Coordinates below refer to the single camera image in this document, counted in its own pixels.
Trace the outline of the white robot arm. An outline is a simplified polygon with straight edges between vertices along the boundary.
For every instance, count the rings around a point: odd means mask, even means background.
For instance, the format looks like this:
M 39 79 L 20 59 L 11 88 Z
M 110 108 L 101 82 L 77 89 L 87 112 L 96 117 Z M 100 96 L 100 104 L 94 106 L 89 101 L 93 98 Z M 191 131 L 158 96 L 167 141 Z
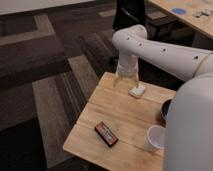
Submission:
M 134 25 L 113 34 L 117 75 L 138 75 L 138 60 L 163 71 L 154 83 L 175 91 L 166 120 L 163 171 L 213 171 L 213 51 L 147 38 Z

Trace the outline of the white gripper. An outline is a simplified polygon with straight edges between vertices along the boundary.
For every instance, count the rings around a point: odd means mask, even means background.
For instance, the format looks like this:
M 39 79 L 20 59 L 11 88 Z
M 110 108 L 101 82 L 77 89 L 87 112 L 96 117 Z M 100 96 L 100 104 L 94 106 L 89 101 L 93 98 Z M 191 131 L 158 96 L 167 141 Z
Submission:
M 117 65 L 116 77 L 113 81 L 113 87 L 115 88 L 118 82 L 120 81 L 120 77 L 133 79 L 134 85 L 136 88 L 139 87 L 139 79 L 138 79 L 138 65 L 127 67 L 121 64 Z

